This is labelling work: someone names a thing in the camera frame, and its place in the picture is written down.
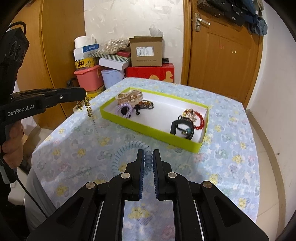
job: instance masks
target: light blue coil hair tie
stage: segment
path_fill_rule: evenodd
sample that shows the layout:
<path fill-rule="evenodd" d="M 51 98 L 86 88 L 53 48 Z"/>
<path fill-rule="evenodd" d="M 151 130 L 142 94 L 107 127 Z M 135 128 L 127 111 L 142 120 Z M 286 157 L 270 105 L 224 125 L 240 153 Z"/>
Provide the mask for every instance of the light blue coil hair tie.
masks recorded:
<path fill-rule="evenodd" d="M 126 144 L 124 144 L 123 146 L 121 146 L 117 152 L 115 152 L 114 154 L 114 158 L 112 161 L 112 173 L 114 176 L 120 174 L 119 168 L 118 168 L 118 164 L 119 164 L 119 160 L 121 158 L 121 156 L 124 155 L 124 153 L 126 151 L 128 151 L 129 149 L 142 149 L 144 151 L 144 173 L 146 175 L 148 175 L 150 173 L 150 171 L 152 170 L 153 166 L 152 166 L 152 151 L 150 149 L 150 147 L 141 141 L 131 141 L 128 142 Z"/>

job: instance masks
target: tile floor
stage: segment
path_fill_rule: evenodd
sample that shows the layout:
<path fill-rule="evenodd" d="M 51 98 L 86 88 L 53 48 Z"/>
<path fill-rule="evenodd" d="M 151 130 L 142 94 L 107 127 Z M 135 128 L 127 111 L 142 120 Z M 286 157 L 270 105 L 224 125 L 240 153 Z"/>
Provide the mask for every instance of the tile floor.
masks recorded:
<path fill-rule="evenodd" d="M 279 221 L 279 199 L 276 182 L 264 146 L 253 126 L 251 126 L 251 128 L 258 153 L 260 172 L 260 203 L 256 224 L 268 235 L 270 241 L 274 241 Z M 47 130 L 45 133 L 43 132 L 38 134 L 40 138 L 38 142 L 42 142 L 51 131 L 48 133 Z M 17 172 L 21 181 L 25 185 L 26 174 L 20 169 L 18 169 Z M 12 185 L 12 192 L 9 195 L 9 199 L 16 205 L 22 205 L 24 200 L 24 191 L 18 183 Z"/>
<path fill-rule="evenodd" d="M 276 239 L 279 222 L 279 197 L 276 181 L 265 148 L 251 125 L 256 144 L 260 173 L 260 202 L 256 224 L 267 234 L 270 241 Z"/>

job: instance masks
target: finger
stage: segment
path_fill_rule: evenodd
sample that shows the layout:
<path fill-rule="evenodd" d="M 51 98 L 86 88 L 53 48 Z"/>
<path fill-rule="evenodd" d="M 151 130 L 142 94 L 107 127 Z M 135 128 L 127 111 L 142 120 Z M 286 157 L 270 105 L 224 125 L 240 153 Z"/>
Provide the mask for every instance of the finger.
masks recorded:
<path fill-rule="evenodd" d="M 9 130 L 9 137 L 15 138 L 20 133 L 22 133 L 22 122 L 19 120 L 16 123 L 13 124 L 13 126 Z"/>
<path fill-rule="evenodd" d="M 2 150 L 4 153 L 12 153 L 22 145 L 22 134 L 20 133 L 17 137 L 9 139 L 2 145 Z"/>
<path fill-rule="evenodd" d="M 15 152 L 5 154 L 3 159 L 11 169 L 14 169 L 21 164 L 23 155 L 22 146 L 20 146 Z"/>

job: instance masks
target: silver bolt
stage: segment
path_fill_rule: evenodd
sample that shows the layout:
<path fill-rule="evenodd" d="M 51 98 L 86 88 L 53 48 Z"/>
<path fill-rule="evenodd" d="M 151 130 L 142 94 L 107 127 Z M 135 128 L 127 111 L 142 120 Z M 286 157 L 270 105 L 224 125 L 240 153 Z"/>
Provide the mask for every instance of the silver bolt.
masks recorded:
<path fill-rule="evenodd" d="M 212 187 L 212 184 L 211 184 L 209 181 L 205 181 L 205 182 L 203 182 L 202 185 L 203 185 L 205 188 L 211 188 L 211 187 Z"/>
<path fill-rule="evenodd" d="M 168 177 L 175 178 L 175 177 L 177 177 L 177 174 L 175 172 L 169 172 Z"/>
<path fill-rule="evenodd" d="M 92 189 L 92 188 L 95 187 L 95 183 L 93 183 L 93 182 L 89 182 L 89 183 L 87 183 L 85 186 L 86 186 L 87 189 Z"/>
<path fill-rule="evenodd" d="M 123 174 L 121 174 L 121 177 L 124 179 L 129 178 L 131 175 L 128 172 L 124 172 Z"/>

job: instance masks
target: door handle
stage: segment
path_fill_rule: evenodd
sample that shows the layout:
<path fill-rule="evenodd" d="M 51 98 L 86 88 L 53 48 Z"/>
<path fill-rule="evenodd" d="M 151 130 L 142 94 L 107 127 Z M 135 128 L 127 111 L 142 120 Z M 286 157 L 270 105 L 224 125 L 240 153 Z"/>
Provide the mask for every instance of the door handle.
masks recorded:
<path fill-rule="evenodd" d="M 207 22 L 206 20 L 203 20 L 201 18 L 198 18 L 197 20 L 200 21 L 200 22 L 203 22 L 203 23 L 205 23 L 207 25 L 211 25 L 209 22 Z"/>
<path fill-rule="evenodd" d="M 209 22 L 207 22 L 207 21 L 205 21 L 205 20 L 203 20 L 203 19 L 201 19 L 200 18 L 200 14 L 198 13 L 198 12 L 195 12 L 194 13 L 194 23 L 195 23 L 195 28 L 194 28 L 194 30 L 196 31 L 196 32 L 200 32 L 200 22 L 203 22 L 203 23 L 205 23 L 205 24 L 207 24 L 207 25 L 211 25 Z"/>

